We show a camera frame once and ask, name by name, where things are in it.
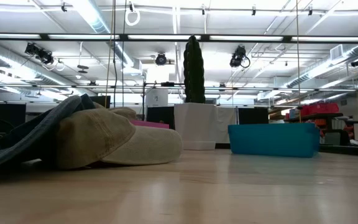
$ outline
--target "potted plant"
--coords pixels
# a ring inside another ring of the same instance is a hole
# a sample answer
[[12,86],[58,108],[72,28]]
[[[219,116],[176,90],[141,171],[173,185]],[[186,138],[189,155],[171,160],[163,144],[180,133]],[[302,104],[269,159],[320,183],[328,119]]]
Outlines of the potted plant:
[[193,35],[186,44],[184,59],[186,103],[175,105],[175,129],[182,136],[184,149],[213,150],[218,110],[205,104],[203,55]]

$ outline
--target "tall green plant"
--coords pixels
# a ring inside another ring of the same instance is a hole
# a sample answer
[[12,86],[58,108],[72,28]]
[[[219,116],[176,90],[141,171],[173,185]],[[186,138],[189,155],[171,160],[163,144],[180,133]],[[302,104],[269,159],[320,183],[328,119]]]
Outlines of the tall green plant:
[[186,102],[205,103],[204,60],[200,43],[193,35],[186,44],[184,58]]

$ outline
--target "blue plastic tub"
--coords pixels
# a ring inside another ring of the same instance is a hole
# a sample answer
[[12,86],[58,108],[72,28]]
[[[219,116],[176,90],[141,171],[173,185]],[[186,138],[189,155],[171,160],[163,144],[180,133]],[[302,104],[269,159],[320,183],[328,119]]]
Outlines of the blue plastic tub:
[[312,123],[229,125],[235,154],[313,157],[319,149],[319,131]]

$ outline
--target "white planter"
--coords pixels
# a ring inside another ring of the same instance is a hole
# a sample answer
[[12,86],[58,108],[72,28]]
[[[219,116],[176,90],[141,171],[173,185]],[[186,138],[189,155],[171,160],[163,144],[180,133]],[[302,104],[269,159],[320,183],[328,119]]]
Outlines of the white planter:
[[217,120],[218,109],[214,105],[175,105],[175,129],[182,137],[184,149],[214,150]]

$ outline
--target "light wood table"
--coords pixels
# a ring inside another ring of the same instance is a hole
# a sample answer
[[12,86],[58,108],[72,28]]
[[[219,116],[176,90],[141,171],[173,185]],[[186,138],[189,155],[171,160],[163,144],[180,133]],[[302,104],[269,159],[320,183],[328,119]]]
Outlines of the light wood table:
[[0,223],[358,223],[358,157],[185,151],[170,164],[0,176]]

